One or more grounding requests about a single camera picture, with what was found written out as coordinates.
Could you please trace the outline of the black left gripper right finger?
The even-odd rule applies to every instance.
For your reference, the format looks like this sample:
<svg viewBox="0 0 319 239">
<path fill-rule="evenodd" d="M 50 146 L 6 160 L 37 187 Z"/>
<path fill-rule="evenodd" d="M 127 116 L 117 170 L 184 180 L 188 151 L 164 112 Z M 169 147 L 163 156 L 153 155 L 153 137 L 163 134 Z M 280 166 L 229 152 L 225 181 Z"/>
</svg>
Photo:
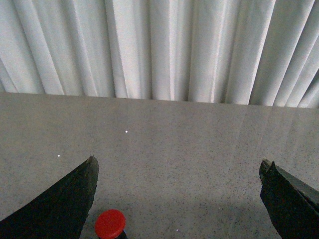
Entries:
<svg viewBox="0 0 319 239">
<path fill-rule="evenodd" d="M 273 161 L 263 159 L 259 168 L 261 200 L 283 239 L 319 237 L 319 192 Z"/>
</svg>

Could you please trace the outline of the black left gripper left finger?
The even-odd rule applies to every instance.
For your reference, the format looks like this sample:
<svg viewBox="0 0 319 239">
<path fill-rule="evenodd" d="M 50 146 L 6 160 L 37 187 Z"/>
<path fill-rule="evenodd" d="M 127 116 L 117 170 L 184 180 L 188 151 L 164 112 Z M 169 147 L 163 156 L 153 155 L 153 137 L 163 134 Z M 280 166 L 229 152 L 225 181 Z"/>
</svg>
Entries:
<svg viewBox="0 0 319 239">
<path fill-rule="evenodd" d="M 99 174 L 94 156 L 0 222 L 2 239 L 78 239 Z"/>
</svg>

